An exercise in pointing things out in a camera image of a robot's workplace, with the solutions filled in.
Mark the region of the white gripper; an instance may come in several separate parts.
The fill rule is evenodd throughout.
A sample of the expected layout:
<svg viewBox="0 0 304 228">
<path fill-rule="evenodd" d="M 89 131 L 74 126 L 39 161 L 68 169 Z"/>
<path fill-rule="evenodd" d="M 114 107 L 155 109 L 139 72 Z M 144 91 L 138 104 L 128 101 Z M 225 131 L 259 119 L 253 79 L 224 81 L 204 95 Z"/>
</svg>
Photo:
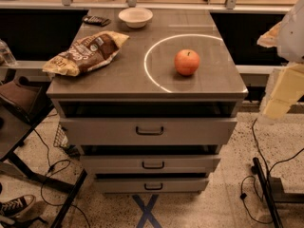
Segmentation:
<svg viewBox="0 0 304 228">
<path fill-rule="evenodd" d="M 289 62 L 304 63 L 304 0 L 298 0 L 278 22 L 260 35 L 259 46 L 277 46 L 279 57 Z M 304 65 L 288 64 L 282 68 L 262 115 L 271 120 L 281 119 L 304 96 Z"/>
</svg>

